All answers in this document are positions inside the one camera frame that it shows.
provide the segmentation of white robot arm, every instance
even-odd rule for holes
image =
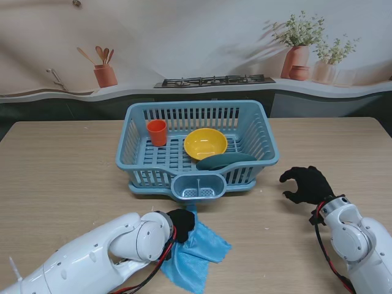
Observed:
[[[165,213],[125,214],[67,243],[0,294],[107,294],[157,260],[172,234]],[[109,251],[126,261],[114,264]]]
[[[392,293],[392,237],[385,227],[362,217],[346,197],[328,202],[320,214],[331,229],[334,250],[347,264],[356,293]]]

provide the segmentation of orange cup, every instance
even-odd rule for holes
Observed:
[[[167,142],[167,126],[166,122],[155,119],[147,124],[147,130],[151,137],[151,142],[155,147],[166,145]]]

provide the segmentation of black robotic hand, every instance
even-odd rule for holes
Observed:
[[[296,204],[306,202],[318,205],[322,201],[336,198],[326,178],[313,166],[293,167],[281,175],[279,181],[284,183],[288,179],[296,181],[298,190],[295,193],[285,191],[283,194]]]
[[[195,227],[195,215],[185,209],[172,210],[167,215],[177,229],[177,242],[185,243],[188,240],[188,233]]]

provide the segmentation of dish rack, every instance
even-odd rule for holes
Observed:
[[[153,119],[167,123],[167,144],[163,147],[153,146],[149,138],[146,124]],[[226,153],[246,153],[257,160],[198,171],[183,145],[190,132],[202,127],[226,136]],[[128,108],[116,155],[117,166],[129,175],[133,193],[164,194],[179,202],[202,202],[225,192],[250,190],[257,174],[278,160],[263,106],[253,100],[133,104]]]

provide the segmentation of wooden table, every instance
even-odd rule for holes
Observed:
[[[178,207],[167,197],[130,193],[115,165],[122,124],[19,122],[0,142],[0,289],[15,282],[10,255],[26,276],[55,249],[122,214]],[[271,119],[271,125],[279,163],[259,174],[252,191],[198,207],[200,220],[233,245],[221,264],[211,264],[206,293],[346,293],[307,221],[314,207],[286,200],[282,192],[296,185],[278,179],[292,166],[315,165],[336,194],[392,232],[392,139],[371,118]],[[328,229],[322,231],[344,272]],[[140,293],[186,292],[159,273]]]

